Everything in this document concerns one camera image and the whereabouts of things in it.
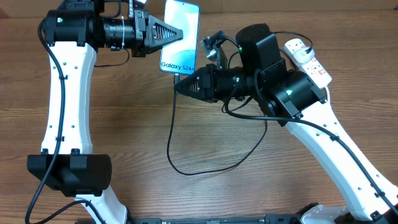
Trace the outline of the Samsung Galaxy smartphone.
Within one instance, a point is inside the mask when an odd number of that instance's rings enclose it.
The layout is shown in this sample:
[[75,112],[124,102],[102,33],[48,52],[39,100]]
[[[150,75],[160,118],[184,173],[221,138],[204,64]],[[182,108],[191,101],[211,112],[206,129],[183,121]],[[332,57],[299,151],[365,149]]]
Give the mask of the Samsung Galaxy smartphone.
[[191,75],[197,57],[200,7],[184,1],[165,3],[164,22],[183,32],[183,39],[163,46],[160,69],[163,72]]

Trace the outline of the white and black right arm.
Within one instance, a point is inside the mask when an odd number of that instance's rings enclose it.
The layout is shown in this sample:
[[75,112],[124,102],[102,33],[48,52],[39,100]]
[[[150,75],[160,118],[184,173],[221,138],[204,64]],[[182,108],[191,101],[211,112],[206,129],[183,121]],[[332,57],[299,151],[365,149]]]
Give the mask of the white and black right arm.
[[397,187],[348,136],[330,104],[330,76],[315,63],[302,35],[278,46],[275,32],[254,24],[236,34],[242,65],[222,64],[222,32],[202,40],[211,62],[174,86],[178,94],[215,103],[228,112],[232,99],[257,101],[258,120],[277,121],[318,160],[345,200],[343,207],[311,203],[293,215],[266,215],[265,223],[396,223]]

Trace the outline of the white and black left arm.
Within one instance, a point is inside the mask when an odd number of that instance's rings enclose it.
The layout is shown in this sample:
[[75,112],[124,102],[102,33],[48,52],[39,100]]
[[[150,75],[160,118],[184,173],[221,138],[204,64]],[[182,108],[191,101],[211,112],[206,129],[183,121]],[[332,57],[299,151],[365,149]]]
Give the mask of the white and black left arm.
[[27,168],[49,187],[84,206],[93,223],[132,223],[111,188],[112,165],[94,154],[90,88],[97,53],[106,47],[145,57],[183,38],[183,32],[150,15],[144,1],[129,1],[127,17],[104,14],[103,1],[63,1],[40,22],[38,36],[50,59],[50,102],[40,153]]

